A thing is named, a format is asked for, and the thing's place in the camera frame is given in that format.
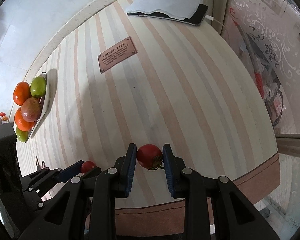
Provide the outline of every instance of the orange fruit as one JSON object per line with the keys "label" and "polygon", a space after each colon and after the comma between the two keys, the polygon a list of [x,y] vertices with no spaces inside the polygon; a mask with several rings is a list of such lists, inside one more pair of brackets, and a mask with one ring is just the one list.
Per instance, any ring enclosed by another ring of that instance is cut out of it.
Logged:
{"label": "orange fruit", "polygon": [[16,86],[13,92],[13,101],[18,105],[22,106],[24,101],[31,97],[30,86],[27,82],[20,82]]}
{"label": "orange fruit", "polygon": [[14,122],[16,123],[17,127],[24,132],[29,131],[32,127],[34,127],[35,124],[35,122],[27,122],[23,119],[21,115],[21,107],[19,107],[14,115]]}

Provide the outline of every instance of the black phone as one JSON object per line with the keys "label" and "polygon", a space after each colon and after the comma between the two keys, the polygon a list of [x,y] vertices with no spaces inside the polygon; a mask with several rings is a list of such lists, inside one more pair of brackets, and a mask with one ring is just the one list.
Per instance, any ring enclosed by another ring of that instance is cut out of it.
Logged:
{"label": "black phone", "polygon": [[208,6],[206,6],[204,4],[199,4],[199,6],[198,6],[196,12],[193,14],[193,16],[190,19],[185,18],[184,20],[174,19],[174,18],[171,18],[168,15],[166,15],[164,13],[160,13],[160,12],[154,12],[151,14],[136,12],[136,13],[127,13],[127,15],[167,19],[167,20],[172,20],[172,21],[177,21],[177,22],[182,22],[182,23],[199,26],[201,24],[203,18],[206,16],[207,11],[208,11]]}

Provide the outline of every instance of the striped tablecloth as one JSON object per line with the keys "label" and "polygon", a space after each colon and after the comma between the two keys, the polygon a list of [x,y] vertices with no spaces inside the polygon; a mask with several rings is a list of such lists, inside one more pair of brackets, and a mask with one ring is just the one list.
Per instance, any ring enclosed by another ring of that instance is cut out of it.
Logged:
{"label": "striped tablecloth", "polygon": [[[35,156],[52,169],[82,160],[102,170],[138,147],[170,143],[203,176],[236,179],[277,153],[264,103],[236,54],[205,21],[200,27],[128,17],[118,0],[70,33],[42,66],[48,113],[17,143],[24,175]],[[138,53],[100,74],[98,55],[130,36]],[[136,165],[130,197],[116,208],[173,201],[163,170]]]}

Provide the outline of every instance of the silver screw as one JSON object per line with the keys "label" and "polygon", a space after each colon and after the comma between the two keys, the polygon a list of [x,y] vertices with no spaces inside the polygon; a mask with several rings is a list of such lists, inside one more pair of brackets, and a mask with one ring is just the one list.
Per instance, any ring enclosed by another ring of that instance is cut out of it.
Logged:
{"label": "silver screw", "polygon": [[221,176],[221,177],[219,178],[219,180],[220,180],[220,182],[222,182],[222,183],[227,183],[227,182],[229,181],[228,177],[226,177],[226,176]]}
{"label": "silver screw", "polygon": [[116,168],[110,168],[109,170],[108,170],[108,173],[109,174],[116,174],[117,173],[117,169]]}
{"label": "silver screw", "polygon": [[80,177],[78,177],[78,176],[75,176],[75,177],[73,177],[72,179],[71,179],[71,182],[72,183],[78,183],[79,181],[80,181]]}
{"label": "silver screw", "polygon": [[182,170],[182,172],[183,172],[184,174],[191,174],[192,170],[191,170],[190,168],[184,168],[184,169]]}

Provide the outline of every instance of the green apple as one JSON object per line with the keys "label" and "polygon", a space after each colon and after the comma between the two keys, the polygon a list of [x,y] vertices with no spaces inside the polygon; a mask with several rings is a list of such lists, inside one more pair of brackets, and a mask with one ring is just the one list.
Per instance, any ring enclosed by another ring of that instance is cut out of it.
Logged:
{"label": "green apple", "polygon": [[31,82],[30,92],[34,98],[43,97],[46,93],[47,81],[44,77],[35,77]]}
{"label": "green apple", "polygon": [[21,131],[18,127],[16,128],[17,138],[20,142],[26,142],[29,136],[29,131]]}

